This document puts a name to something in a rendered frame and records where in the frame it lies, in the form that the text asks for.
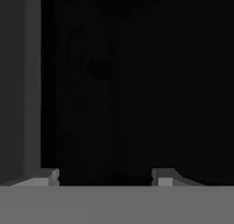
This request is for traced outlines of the grey cupboard panel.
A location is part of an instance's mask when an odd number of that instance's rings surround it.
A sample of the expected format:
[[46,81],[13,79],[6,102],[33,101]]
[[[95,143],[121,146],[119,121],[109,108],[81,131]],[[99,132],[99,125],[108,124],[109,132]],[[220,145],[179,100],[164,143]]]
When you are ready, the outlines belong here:
[[40,168],[41,0],[0,0],[0,186]]

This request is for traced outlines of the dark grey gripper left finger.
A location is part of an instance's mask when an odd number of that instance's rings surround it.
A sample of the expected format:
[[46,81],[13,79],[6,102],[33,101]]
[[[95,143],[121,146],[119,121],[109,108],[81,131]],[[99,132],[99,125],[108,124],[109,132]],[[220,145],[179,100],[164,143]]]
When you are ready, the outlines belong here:
[[0,187],[58,187],[59,169],[41,168],[32,176],[0,184]]

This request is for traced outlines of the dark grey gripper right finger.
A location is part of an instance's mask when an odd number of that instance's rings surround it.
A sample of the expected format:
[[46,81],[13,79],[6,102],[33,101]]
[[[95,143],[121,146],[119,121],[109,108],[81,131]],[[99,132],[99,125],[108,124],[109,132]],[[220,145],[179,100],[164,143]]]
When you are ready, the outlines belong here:
[[181,176],[174,168],[153,168],[152,185],[157,187],[202,187],[203,184]]

